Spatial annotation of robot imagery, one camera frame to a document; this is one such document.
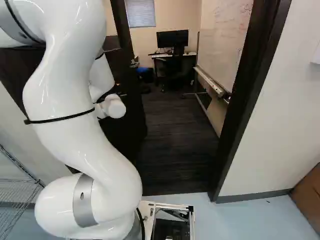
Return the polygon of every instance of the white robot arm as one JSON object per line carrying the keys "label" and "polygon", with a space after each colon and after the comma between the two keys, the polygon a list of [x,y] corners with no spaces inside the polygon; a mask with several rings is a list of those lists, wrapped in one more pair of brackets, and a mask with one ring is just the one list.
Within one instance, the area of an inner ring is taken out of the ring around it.
{"label": "white robot arm", "polygon": [[123,240],[142,197],[137,170],[97,119],[123,116],[123,103],[107,96],[94,111],[114,85],[105,56],[95,61],[105,31],[101,0],[0,0],[0,47],[46,43],[23,90],[27,123],[58,160],[82,172],[53,181],[36,201],[38,224],[58,237]]}

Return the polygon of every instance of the office chair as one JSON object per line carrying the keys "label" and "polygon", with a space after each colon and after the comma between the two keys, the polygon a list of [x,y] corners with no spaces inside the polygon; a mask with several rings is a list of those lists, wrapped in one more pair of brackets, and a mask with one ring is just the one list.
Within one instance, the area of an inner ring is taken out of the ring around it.
{"label": "office chair", "polygon": [[163,64],[163,67],[160,67],[160,71],[164,74],[160,81],[161,92],[164,93],[168,89],[177,90],[181,88],[185,77],[183,72],[183,53],[178,52],[173,54],[172,57],[158,58],[157,61],[161,61]]}

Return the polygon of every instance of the door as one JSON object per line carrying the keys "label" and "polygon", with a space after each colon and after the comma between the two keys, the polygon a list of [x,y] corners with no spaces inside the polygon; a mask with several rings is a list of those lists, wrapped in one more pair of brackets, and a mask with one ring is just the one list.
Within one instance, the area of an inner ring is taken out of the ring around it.
{"label": "door", "polygon": [[99,122],[109,141],[134,163],[147,135],[147,125],[138,75],[135,68],[131,67],[135,55],[126,6],[124,0],[104,0],[103,3],[106,11],[107,36],[102,48],[116,82],[115,88],[111,91],[121,95],[126,106],[126,114],[121,119],[105,118]]}

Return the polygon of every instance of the light blue floor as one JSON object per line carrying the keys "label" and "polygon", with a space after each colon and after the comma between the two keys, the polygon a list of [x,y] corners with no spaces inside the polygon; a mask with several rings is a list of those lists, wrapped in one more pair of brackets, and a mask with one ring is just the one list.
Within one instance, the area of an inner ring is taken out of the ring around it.
{"label": "light blue floor", "polygon": [[[195,207],[196,240],[320,240],[288,196],[214,204],[206,193],[144,197],[144,200]],[[27,210],[9,240],[58,240]]]}

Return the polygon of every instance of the window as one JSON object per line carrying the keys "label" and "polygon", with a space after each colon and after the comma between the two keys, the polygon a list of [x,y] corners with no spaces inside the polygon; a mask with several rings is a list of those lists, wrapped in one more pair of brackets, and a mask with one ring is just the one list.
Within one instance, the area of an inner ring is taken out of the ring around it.
{"label": "window", "polygon": [[154,0],[125,0],[129,28],[155,27]]}

